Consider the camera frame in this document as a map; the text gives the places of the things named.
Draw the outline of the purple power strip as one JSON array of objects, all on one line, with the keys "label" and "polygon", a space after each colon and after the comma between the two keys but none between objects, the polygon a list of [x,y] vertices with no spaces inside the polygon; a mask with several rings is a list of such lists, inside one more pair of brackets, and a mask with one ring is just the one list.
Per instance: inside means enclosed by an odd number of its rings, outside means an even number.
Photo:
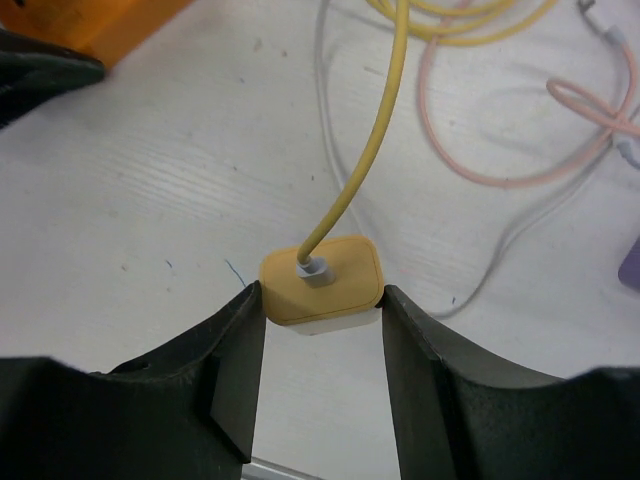
[{"label": "purple power strip", "polygon": [[637,239],[618,269],[618,279],[622,285],[640,291],[640,239]]}]

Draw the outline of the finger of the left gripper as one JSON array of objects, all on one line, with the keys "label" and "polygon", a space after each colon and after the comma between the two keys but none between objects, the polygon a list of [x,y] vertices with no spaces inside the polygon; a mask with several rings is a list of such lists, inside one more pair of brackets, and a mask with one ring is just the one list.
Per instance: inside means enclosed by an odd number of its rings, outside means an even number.
[{"label": "finger of the left gripper", "polygon": [[101,82],[102,62],[74,50],[1,31],[1,126],[68,92]]}]

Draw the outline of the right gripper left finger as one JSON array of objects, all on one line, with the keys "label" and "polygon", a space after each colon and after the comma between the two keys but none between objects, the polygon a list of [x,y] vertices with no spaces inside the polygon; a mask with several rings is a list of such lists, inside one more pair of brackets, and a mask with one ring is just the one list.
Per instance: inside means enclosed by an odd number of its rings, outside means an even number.
[{"label": "right gripper left finger", "polygon": [[108,373],[1,362],[5,479],[237,479],[251,460],[266,317],[252,283]]}]

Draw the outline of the orange power strip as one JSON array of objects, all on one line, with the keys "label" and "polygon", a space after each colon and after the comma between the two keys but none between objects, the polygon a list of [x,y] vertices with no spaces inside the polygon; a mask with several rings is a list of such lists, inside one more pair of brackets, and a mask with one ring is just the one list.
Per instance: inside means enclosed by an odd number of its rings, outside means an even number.
[{"label": "orange power strip", "polygon": [[190,4],[190,0],[2,0],[1,24],[111,68]]}]

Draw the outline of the yellow charger plug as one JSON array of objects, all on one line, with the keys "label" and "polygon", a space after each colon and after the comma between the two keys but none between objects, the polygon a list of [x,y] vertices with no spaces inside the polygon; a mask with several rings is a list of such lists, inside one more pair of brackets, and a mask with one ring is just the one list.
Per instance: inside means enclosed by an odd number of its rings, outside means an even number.
[{"label": "yellow charger plug", "polygon": [[361,235],[324,240],[303,266],[296,256],[295,247],[278,250],[260,266],[263,308],[271,322],[313,336],[379,319],[384,276],[371,240]]}]

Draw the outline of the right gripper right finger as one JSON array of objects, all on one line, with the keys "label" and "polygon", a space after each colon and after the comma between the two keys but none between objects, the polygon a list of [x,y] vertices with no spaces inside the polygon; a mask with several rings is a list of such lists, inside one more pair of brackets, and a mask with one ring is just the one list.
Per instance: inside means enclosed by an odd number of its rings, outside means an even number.
[{"label": "right gripper right finger", "polygon": [[538,372],[436,321],[393,285],[382,333],[403,478],[638,477],[637,368]]}]

